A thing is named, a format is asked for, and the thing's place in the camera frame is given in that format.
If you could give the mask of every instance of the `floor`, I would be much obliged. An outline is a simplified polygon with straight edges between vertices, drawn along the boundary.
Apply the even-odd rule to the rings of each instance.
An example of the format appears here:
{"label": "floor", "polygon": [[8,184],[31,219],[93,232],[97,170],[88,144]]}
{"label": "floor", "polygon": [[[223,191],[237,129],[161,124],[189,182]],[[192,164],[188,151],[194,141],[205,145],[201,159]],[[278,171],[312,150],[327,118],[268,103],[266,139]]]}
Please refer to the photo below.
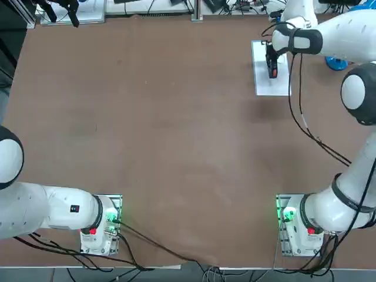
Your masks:
{"label": "floor", "polygon": [[[116,269],[111,273],[99,273],[90,270],[72,268],[70,270],[72,276],[76,282],[81,281],[90,281],[90,282],[110,282],[112,279],[115,279],[116,276],[121,275],[122,273],[128,271],[127,268]],[[226,271],[226,273],[231,274],[241,274],[243,271]],[[241,276],[228,276],[226,277],[227,282],[248,282],[250,279],[252,271],[248,271],[246,274]],[[256,270],[253,275],[253,280],[262,275],[264,270]],[[375,281],[376,271],[354,271],[354,270],[334,270],[335,281],[340,282],[350,282],[350,281]],[[189,281],[204,281],[202,279],[202,271],[191,263],[186,263],[182,265],[181,270],[164,270],[157,269],[151,272],[142,273],[138,275],[133,281],[160,281],[160,282],[189,282]],[[119,278],[119,281],[129,281],[134,274],[129,274]],[[68,272],[65,268],[24,268],[24,269],[1,269],[0,270],[0,281],[1,282],[24,282],[24,281],[39,281],[39,282],[70,282],[72,281],[68,275]],[[209,281],[215,282],[220,281],[220,277],[216,276],[216,280],[213,280],[213,277],[209,276]],[[330,282],[331,276],[326,275],[324,277],[314,277],[310,278],[303,274],[280,274],[275,272],[269,272],[261,280],[261,282]]]}

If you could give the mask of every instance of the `green light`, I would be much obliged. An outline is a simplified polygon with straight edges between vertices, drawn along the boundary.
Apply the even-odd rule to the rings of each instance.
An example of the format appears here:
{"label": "green light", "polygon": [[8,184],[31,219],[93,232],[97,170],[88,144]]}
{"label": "green light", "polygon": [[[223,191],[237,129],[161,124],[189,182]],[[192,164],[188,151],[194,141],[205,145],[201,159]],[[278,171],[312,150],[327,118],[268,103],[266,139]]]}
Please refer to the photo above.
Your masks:
{"label": "green light", "polygon": [[283,210],[283,216],[286,222],[294,220],[296,209],[294,207],[286,207]]}

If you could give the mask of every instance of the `blue object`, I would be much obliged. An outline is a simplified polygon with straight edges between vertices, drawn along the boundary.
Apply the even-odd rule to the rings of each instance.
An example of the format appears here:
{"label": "blue object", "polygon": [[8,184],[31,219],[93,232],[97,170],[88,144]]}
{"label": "blue object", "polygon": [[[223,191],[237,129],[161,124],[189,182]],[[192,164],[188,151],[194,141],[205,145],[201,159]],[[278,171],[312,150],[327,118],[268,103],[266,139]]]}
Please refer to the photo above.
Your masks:
{"label": "blue object", "polygon": [[335,57],[325,57],[325,62],[329,68],[335,71],[343,71],[348,66],[347,61],[336,59]]}
{"label": "blue object", "polygon": [[361,5],[351,7],[348,11],[376,9],[376,0],[367,0]]}
{"label": "blue object", "polygon": [[[376,0],[367,0],[361,5],[353,6],[348,11],[376,9]],[[343,71],[348,66],[347,61],[336,59],[335,57],[325,57],[327,66],[335,71]]]}

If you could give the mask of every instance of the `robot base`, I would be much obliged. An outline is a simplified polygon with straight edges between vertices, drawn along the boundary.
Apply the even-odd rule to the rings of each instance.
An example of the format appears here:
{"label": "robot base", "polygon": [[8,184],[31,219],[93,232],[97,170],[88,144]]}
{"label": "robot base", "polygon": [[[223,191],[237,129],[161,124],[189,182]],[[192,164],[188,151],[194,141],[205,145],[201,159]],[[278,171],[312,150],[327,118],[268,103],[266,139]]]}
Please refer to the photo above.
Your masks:
{"label": "robot base", "polygon": [[80,231],[81,253],[98,254],[109,256],[119,252],[118,230],[120,224],[113,223],[112,220],[120,220],[122,214],[122,195],[97,195],[103,205],[102,220],[95,230],[90,230],[89,234]]}
{"label": "robot base", "polygon": [[323,245],[324,233],[309,234],[301,221],[300,202],[303,194],[276,196],[282,255],[312,257]]}

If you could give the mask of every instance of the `electronics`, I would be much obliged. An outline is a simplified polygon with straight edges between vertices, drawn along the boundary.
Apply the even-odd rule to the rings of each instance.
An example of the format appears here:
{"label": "electronics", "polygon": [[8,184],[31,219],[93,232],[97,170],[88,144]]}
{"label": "electronics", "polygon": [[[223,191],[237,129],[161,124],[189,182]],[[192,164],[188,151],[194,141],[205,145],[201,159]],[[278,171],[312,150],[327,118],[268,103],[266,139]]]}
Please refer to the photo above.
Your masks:
{"label": "electronics", "polygon": [[236,0],[235,9],[242,10],[242,11],[249,11],[250,3],[248,2],[248,0]]}
{"label": "electronics", "polygon": [[224,12],[228,12],[230,10],[229,5],[226,4],[226,0],[204,0],[204,3],[212,13],[215,13],[222,8]]}

